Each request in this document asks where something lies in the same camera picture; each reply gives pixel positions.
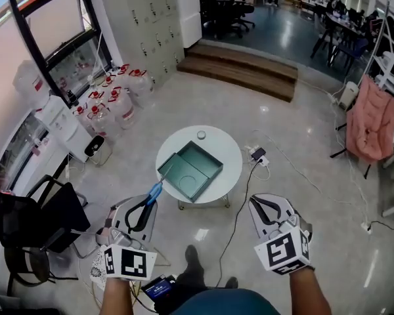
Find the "locker cabinet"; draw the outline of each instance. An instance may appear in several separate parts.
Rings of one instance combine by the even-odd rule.
[[[184,58],[177,0],[102,0],[123,64],[159,87]]]

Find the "scissors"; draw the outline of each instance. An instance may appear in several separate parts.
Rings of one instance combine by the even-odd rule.
[[[165,180],[166,175],[169,173],[169,171],[171,170],[172,167],[173,167],[173,165],[171,165],[171,167],[168,168],[165,175],[162,175],[159,182],[156,183],[155,185],[153,185],[152,189],[150,189],[150,191],[148,193],[148,195],[150,196],[150,199],[148,200],[146,205],[151,205],[156,201],[156,198],[158,198],[158,196],[162,192],[162,182]]]

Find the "gray tiled floor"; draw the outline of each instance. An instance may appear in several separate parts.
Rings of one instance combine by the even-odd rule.
[[[265,51],[309,66],[340,81],[344,80],[346,69],[343,67],[345,64],[343,55],[338,56],[331,68],[326,64],[328,47],[324,50],[319,49],[314,58],[310,58],[318,40],[312,14],[307,14],[280,1],[280,8],[259,5],[254,13],[247,14],[244,19],[255,22],[256,27],[251,28],[248,33],[243,31],[241,39],[229,33],[219,41]],[[204,39],[215,40],[209,31],[204,34]],[[353,64],[348,80],[357,83],[364,65],[358,62]]]
[[[326,87],[327,78],[322,80]],[[343,112],[336,110],[341,123]],[[92,202],[87,210],[93,222],[92,230],[97,230],[113,203],[150,189],[157,181],[154,160],[159,147],[169,135],[189,125],[216,126],[230,134],[242,148],[256,142],[266,149],[271,161],[271,178],[267,182],[253,178],[249,193],[282,195],[313,223],[312,263],[317,268],[318,280],[333,314],[380,314],[383,308],[385,314],[394,312],[394,232],[374,225],[369,236],[361,228],[361,211],[366,208],[359,191],[351,183],[348,160],[345,156],[329,158],[332,152],[339,150],[329,98],[301,82],[296,85],[295,98],[288,104],[221,81],[176,73],[157,91],[154,105],[139,113],[136,124],[117,141],[114,153],[103,167],[87,164],[81,174],[73,170],[75,187]],[[252,133],[253,129],[261,129],[274,138],[295,166],[324,194],[296,173],[263,135]],[[384,200],[379,195],[377,167],[374,166],[368,180],[364,180],[364,166],[359,169],[355,161],[353,164],[355,179],[368,201],[368,218],[376,219],[380,200]],[[264,169],[256,173],[260,177],[266,175]],[[155,276],[181,273],[185,268],[184,250],[193,243],[200,252],[207,285],[216,283],[218,259],[232,232],[248,175],[248,165],[244,165],[240,180],[229,196],[230,209],[180,211],[177,202],[162,192],[152,242],[164,252],[172,266],[156,268]],[[327,196],[352,203],[338,203]],[[392,220],[386,222],[394,225]],[[281,314],[291,314],[288,278],[264,271],[253,250],[257,241],[250,213],[245,207],[223,260],[221,285],[229,276],[236,276],[240,287],[259,292]],[[80,237],[77,242],[82,250],[93,246],[87,237]],[[374,256],[375,268],[370,283],[365,286]],[[80,269],[90,284],[86,278],[90,265],[91,259],[80,261],[79,266],[76,259],[71,262],[70,269],[55,274],[69,275],[70,272],[79,273]],[[15,291],[27,305],[54,306],[67,315],[98,313],[92,296],[81,282],[46,283],[31,289],[16,286]],[[147,314],[147,311],[136,305],[135,314]]]

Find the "black chair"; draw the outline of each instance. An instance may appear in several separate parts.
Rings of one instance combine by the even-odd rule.
[[[369,42],[365,38],[357,39],[355,42],[354,49],[351,49],[347,45],[340,43],[339,46],[335,49],[335,51],[333,53],[332,62],[334,62],[334,60],[336,59],[336,57],[339,53],[346,54],[347,58],[346,58],[346,63],[344,64],[344,67],[346,67],[347,63],[350,62],[349,66],[347,66],[347,70],[346,70],[346,74],[345,74],[345,75],[347,75],[350,71],[350,68],[352,67],[353,62],[355,60],[358,60],[363,55],[366,48],[368,47],[368,44],[369,44]]]
[[[45,191],[36,202],[33,194],[48,182],[60,186],[60,189],[48,200],[48,191]],[[80,255],[74,245],[74,241],[81,234],[86,234],[91,226],[83,210],[86,205],[85,196],[75,192],[71,183],[62,184],[49,175],[45,175],[26,197],[0,192],[0,242],[5,248],[6,264],[16,281],[33,287],[51,279],[77,279],[55,277],[49,271],[46,251],[61,253],[72,247],[75,254],[83,259],[98,249],[96,246],[88,254]],[[32,271],[27,269],[28,265],[23,260],[26,257]],[[26,281],[20,276],[23,273],[35,275],[38,281]]]
[[[242,31],[236,23],[237,13],[234,3],[227,0],[200,0],[202,25],[210,23],[214,28],[215,37],[221,38],[225,33],[234,32],[239,38]]]
[[[246,14],[254,13],[254,6],[246,3],[246,0],[229,0],[234,3],[235,13],[236,13],[236,23],[245,27],[248,32],[250,29],[246,24],[251,24],[252,28],[255,28],[255,23],[252,21],[243,20]]]
[[[32,196],[47,182],[60,189],[48,201],[45,192],[36,202]],[[91,226],[83,210],[86,205],[86,197],[75,192],[71,183],[60,183],[49,175],[26,197],[0,193],[0,242],[5,248],[38,247],[56,253],[72,246],[79,258],[88,257],[93,251],[80,255],[73,244]]]

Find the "round white table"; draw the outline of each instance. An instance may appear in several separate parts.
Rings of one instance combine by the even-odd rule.
[[[197,132],[204,131],[205,139],[200,140]],[[229,207],[227,194],[238,182],[242,172],[242,155],[238,144],[226,132],[212,126],[190,126],[180,129],[173,133],[162,144],[156,156],[156,174],[158,179],[161,174],[158,168],[173,154],[178,152],[187,143],[193,141],[213,157],[223,163],[222,171],[215,177],[213,182],[203,191],[195,202],[191,202],[187,197],[182,195],[168,181],[164,181],[164,190],[172,197],[178,200],[179,209],[184,209],[181,202],[202,204],[216,201],[226,196],[226,206]]]

